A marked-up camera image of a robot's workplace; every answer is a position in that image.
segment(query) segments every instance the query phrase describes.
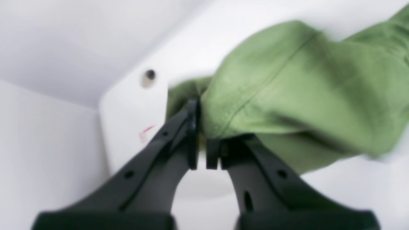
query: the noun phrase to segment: white ceiling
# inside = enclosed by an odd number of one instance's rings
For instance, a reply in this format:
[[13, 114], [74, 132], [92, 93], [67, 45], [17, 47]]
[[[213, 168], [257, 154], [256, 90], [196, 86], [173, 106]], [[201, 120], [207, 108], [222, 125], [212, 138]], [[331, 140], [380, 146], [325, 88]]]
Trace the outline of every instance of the white ceiling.
[[96, 107], [101, 94], [210, 0], [1, 0], [0, 79]]

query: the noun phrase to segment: green fabric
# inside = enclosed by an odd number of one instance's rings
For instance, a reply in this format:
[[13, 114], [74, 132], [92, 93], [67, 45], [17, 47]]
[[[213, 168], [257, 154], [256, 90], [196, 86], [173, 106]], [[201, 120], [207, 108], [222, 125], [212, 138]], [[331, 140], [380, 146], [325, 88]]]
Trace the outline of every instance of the green fabric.
[[409, 6], [340, 42], [300, 21], [260, 31], [212, 77], [169, 91], [167, 117], [200, 96], [207, 138], [255, 133], [297, 173], [390, 151], [409, 119]]

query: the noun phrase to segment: screw hole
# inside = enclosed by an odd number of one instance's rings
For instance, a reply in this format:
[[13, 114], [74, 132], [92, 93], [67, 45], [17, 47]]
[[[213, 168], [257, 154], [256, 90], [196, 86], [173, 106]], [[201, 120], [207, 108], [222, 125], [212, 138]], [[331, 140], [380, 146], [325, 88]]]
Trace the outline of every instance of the screw hole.
[[133, 172], [133, 171], [128, 171], [127, 173], [125, 173], [125, 179], [129, 179], [129, 178], [131, 178], [131, 177], [133, 177], [133, 175], [134, 175], [135, 173]]
[[278, 170], [277, 174], [283, 179], [287, 178], [287, 173], [284, 170]]
[[155, 73], [154, 70], [148, 70], [148, 71], [145, 72], [145, 76], [148, 79], [153, 80], [153, 79], [155, 79], [156, 73]]
[[250, 197], [250, 194], [247, 191], [244, 192], [244, 205], [246, 206], [247, 212], [253, 211], [252, 198]]

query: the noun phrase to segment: white wall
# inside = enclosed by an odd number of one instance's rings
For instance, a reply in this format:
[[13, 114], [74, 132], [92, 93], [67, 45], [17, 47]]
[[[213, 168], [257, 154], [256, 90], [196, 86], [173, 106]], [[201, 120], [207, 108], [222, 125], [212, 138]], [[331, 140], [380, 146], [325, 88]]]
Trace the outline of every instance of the white wall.
[[0, 81], [0, 229], [28, 230], [108, 177], [95, 110]]

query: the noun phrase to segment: green cloth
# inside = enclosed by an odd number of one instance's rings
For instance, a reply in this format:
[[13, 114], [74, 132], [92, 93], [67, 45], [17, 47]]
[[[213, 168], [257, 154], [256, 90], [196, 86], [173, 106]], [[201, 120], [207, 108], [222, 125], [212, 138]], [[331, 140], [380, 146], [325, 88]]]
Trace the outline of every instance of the green cloth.
[[260, 31], [212, 77], [169, 91], [167, 117], [193, 96], [207, 138], [255, 133], [297, 173], [391, 151], [409, 119], [409, 5], [343, 41], [300, 21]]

